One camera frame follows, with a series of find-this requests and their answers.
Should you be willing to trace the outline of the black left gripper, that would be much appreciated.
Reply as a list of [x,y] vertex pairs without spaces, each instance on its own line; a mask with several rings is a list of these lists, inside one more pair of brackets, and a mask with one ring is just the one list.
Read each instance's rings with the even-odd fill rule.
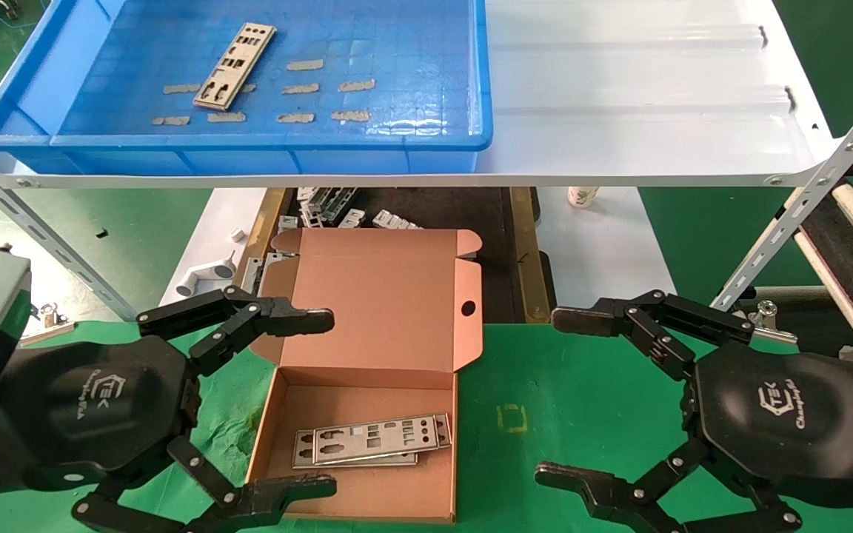
[[[0,379],[0,470],[11,486],[41,492],[100,482],[71,510],[93,531],[274,526],[291,503],[334,496],[336,479],[305,475],[231,485],[186,438],[201,404],[197,374],[209,377],[261,336],[322,334],[334,325],[328,308],[298,309],[288,298],[227,286],[142,312],[138,327],[145,338],[137,341],[17,351]],[[205,329],[211,331],[190,348],[190,362],[166,342]],[[181,523],[119,503],[125,487],[148,483],[172,462],[213,501],[200,516]]]

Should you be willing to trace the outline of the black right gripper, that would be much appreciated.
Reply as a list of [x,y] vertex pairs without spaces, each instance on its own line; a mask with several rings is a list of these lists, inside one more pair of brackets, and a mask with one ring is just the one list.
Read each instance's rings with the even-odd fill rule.
[[[653,289],[634,299],[559,306],[562,333],[626,338],[667,377],[687,381],[693,435],[627,482],[608,472],[544,461],[535,482],[578,494],[589,516],[633,532],[795,532],[801,516],[778,494],[853,507],[853,362],[812,353],[776,355],[746,345],[751,321]],[[678,332],[716,347],[696,354]],[[699,466],[754,510],[678,522],[660,505]]]

